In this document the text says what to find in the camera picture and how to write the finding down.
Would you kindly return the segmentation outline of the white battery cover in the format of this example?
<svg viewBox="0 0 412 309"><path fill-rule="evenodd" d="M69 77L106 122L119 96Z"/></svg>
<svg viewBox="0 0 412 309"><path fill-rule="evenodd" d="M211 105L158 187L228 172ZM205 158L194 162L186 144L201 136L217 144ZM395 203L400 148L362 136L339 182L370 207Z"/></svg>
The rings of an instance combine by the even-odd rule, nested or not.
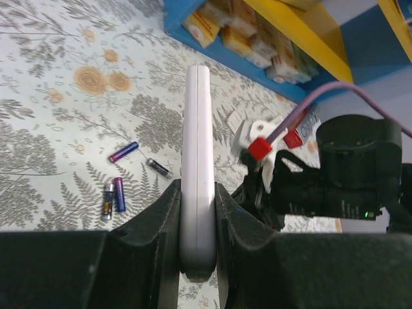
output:
<svg viewBox="0 0 412 309"><path fill-rule="evenodd" d="M226 120L226 124L228 125L229 129L235 134L237 130L243 125L246 119L240 115L236 110L234 110Z"/></svg>

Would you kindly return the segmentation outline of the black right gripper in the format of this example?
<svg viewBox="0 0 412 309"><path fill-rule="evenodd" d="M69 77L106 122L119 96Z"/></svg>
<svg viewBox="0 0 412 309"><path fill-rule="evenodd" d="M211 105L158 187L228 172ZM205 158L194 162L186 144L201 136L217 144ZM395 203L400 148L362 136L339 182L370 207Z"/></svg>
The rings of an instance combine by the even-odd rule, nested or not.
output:
<svg viewBox="0 0 412 309"><path fill-rule="evenodd" d="M236 203L272 230L283 228L283 215L277 214L270 206L268 193L265 190L262 179L262 168L255 160L246 163L247 167L242 184L231 194Z"/></svg>

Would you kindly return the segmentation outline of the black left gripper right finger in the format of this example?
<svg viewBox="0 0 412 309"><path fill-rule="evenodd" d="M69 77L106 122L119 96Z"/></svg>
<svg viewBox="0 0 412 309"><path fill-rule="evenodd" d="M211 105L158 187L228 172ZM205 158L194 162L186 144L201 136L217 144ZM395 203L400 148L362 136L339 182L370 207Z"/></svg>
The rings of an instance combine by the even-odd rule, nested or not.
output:
<svg viewBox="0 0 412 309"><path fill-rule="evenodd" d="M222 308L410 308L411 236L278 233L215 186Z"/></svg>

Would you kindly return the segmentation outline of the white remote with display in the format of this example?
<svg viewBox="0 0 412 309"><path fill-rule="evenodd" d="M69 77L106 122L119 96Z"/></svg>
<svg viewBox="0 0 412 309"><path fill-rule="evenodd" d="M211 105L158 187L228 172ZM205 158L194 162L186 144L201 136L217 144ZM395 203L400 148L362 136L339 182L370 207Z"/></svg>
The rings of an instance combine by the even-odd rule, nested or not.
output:
<svg viewBox="0 0 412 309"><path fill-rule="evenodd" d="M183 117L180 206L180 270L204 282L216 266L214 146L210 71L187 68Z"/></svg>

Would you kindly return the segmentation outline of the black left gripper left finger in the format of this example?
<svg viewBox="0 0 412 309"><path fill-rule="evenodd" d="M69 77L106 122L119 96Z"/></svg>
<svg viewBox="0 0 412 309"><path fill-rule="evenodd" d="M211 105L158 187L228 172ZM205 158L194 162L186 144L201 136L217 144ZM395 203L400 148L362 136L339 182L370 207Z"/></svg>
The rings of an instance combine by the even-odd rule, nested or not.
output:
<svg viewBox="0 0 412 309"><path fill-rule="evenodd" d="M181 182L112 231L1 234L2 308L176 308Z"/></svg>

